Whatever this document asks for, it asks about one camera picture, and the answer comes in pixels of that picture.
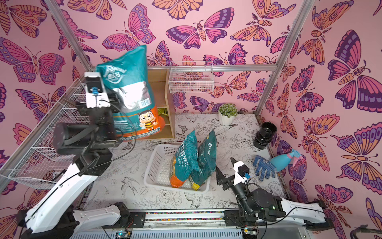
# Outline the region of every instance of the blue glove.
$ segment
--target blue glove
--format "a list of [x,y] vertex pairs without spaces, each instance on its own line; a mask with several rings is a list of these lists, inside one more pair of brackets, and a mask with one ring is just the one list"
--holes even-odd
[[256,155],[253,160],[253,166],[256,167],[255,175],[259,176],[259,181],[262,182],[264,177],[269,179],[270,176],[272,178],[275,177],[276,167],[269,161],[265,160],[263,157]]

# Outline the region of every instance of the blue spray bottle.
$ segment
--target blue spray bottle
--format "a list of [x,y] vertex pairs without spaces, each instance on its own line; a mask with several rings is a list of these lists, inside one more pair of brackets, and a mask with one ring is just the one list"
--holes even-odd
[[286,168],[292,160],[293,166],[295,166],[300,159],[304,158],[297,150],[292,149],[292,152],[278,155],[269,160],[269,162],[271,162],[276,167],[276,172],[280,172],[281,170]]

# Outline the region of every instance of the pet food bag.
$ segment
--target pet food bag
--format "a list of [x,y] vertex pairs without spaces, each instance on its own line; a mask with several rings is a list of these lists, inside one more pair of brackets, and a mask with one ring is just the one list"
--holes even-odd
[[193,170],[199,170],[195,131],[187,135],[172,159],[170,167],[171,186],[176,188],[182,186]]
[[122,104],[120,109],[124,114],[114,113],[113,119],[124,141],[135,139],[135,130],[137,138],[147,138],[164,128],[164,119],[158,115],[147,80],[146,46],[97,65],[97,72],[100,72],[105,87],[117,93]]
[[197,148],[197,163],[199,171],[193,170],[189,177],[192,188],[198,190],[201,185],[206,183],[207,179],[215,171],[216,168],[216,135],[215,131],[204,139]]

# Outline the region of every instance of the wire rack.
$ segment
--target wire rack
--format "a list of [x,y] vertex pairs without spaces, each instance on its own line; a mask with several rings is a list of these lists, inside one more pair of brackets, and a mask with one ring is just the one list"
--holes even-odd
[[170,93],[213,93],[214,73],[212,67],[214,63],[207,61],[197,62],[202,62],[204,66],[201,68],[200,63],[199,66],[196,66],[196,63],[188,66],[189,62],[185,61],[172,62],[168,79]]
[[[85,84],[81,84],[69,97],[72,101],[85,102]],[[53,148],[53,132],[59,122],[89,124],[73,105],[59,100],[63,108],[34,142],[33,146],[11,170],[8,178],[35,189],[51,189],[60,179],[60,173],[69,167],[74,155],[60,155]]]

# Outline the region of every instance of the wooden cabinet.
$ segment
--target wooden cabinet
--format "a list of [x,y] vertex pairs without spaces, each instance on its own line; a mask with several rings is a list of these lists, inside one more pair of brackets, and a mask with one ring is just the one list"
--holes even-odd
[[149,70],[147,77],[154,93],[158,109],[167,108],[168,116],[160,115],[165,120],[164,129],[144,140],[165,139],[175,137],[175,109],[172,94],[168,88],[168,70]]

